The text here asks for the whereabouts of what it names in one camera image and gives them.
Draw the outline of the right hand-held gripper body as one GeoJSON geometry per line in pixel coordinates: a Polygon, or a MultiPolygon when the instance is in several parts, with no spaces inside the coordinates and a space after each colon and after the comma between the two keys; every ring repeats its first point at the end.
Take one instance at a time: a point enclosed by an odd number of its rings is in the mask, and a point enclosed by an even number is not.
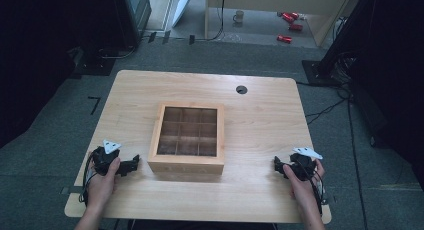
{"type": "Polygon", "coordinates": [[[317,171],[317,160],[321,160],[322,156],[308,147],[294,148],[293,151],[289,157],[289,167],[296,177],[301,181],[311,180],[313,177],[321,180],[317,171]]]}

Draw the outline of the wooden compartment box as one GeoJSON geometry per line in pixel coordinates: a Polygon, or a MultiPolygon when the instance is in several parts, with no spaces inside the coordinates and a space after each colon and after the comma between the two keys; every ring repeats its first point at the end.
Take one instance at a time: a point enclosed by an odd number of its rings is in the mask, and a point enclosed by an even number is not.
{"type": "Polygon", "coordinates": [[[153,172],[223,173],[224,105],[161,102],[148,164],[153,172]]]}

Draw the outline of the person's right hand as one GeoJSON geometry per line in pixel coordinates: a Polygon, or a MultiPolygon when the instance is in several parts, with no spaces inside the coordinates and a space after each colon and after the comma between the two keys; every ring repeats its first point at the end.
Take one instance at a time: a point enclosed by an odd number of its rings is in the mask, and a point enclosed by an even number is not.
{"type": "Polygon", "coordinates": [[[315,163],[315,175],[311,178],[311,180],[307,181],[299,180],[288,165],[283,166],[284,172],[291,183],[294,198],[297,200],[300,207],[306,208],[307,210],[317,207],[317,200],[315,198],[313,187],[317,186],[317,183],[323,179],[325,174],[324,167],[320,160],[315,159],[315,163]]]}

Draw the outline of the black metal stand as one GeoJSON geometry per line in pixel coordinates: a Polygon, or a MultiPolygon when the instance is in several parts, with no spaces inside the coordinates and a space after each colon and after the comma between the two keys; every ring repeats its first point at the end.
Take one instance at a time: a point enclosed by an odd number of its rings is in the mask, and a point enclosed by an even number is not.
{"type": "Polygon", "coordinates": [[[345,26],[320,61],[303,60],[309,86],[340,86],[335,65],[338,60],[356,57],[367,45],[377,0],[359,0],[345,26]]]}

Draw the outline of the person's left hand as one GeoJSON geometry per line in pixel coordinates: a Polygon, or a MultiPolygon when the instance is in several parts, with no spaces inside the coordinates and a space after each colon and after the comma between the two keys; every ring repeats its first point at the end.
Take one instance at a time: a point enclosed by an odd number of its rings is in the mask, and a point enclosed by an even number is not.
{"type": "Polygon", "coordinates": [[[105,176],[96,175],[89,183],[88,209],[102,210],[114,191],[115,174],[120,167],[120,158],[115,158],[105,176]]]}

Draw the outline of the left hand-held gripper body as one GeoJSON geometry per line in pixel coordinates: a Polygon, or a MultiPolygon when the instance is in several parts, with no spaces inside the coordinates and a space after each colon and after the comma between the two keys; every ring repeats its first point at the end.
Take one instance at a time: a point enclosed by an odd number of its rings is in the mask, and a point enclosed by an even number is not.
{"type": "MultiPolygon", "coordinates": [[[[92,153],[95,171],[104,176],[107,174],[110,164],[115,158],[119,156],[121,145],[119,143],[111,142],[108,140],[103,141],[103,145],[99,146],[92,153]]],[[[131,160],[121,161],[117,170],[117,174],[126,176],[127,166],[132,164],[131,160]]]]}

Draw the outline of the black stand base plate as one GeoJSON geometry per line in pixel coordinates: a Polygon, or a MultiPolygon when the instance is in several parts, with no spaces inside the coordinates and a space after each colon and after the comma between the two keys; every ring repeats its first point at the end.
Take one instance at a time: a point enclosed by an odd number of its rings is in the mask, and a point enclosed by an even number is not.
{"type": "Polygon", "coordinates": [[[85,53],[81,48],[74,49],[72,57],[75,63],[72,73],[74,78],[80,78],[83,75],[109,76],[115,63],[114,59],[103,58],[97,54],[85,53]]]}

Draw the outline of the white board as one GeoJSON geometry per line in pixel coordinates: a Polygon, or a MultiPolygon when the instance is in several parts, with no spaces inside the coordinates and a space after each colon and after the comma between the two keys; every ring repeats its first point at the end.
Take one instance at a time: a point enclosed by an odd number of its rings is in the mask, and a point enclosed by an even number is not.
{"type": "Polygon", "coordinates": [[[189,4],[190,0],[179,0],[177,3],[177,7],[175,10],[175,14],[174,14],[174,18],[172,20],[172,26],[175,27],[179,20],[181,19],[181,17],[183,16],[188,4],[189,4]]]}

